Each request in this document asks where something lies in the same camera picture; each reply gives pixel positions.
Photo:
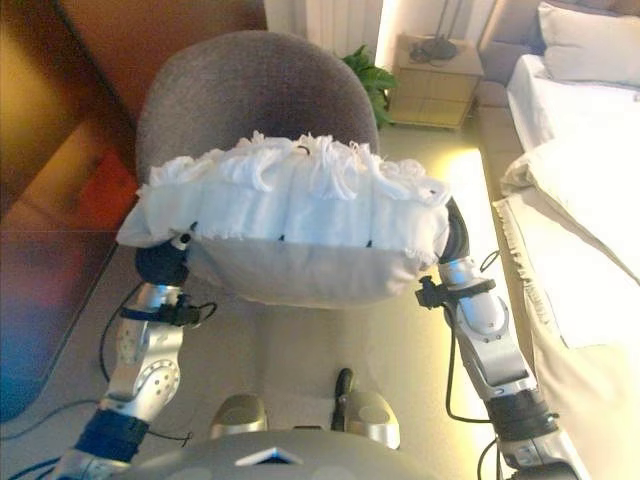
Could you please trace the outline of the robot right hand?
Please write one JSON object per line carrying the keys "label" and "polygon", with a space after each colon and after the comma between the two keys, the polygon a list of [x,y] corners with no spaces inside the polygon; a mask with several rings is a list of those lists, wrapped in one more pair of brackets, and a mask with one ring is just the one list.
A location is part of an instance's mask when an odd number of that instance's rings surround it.
{"label": "robot right hand", "polygon": [[463,215],[453,197],[446,204],[448,212],[448,238],[442,254],[440,264],[450,263],[470,255],[469,235]]}

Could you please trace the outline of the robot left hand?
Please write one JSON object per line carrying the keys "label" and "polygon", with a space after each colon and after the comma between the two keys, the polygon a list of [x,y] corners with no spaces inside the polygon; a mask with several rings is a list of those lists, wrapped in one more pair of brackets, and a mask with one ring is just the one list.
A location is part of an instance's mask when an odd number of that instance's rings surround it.
{"label": "robot left hand", "polygon": [[186,257],[191,239],[183,233],[153,247],[137,248],[135,267],[141,279],[154,285],[182,286],[189,275]]}

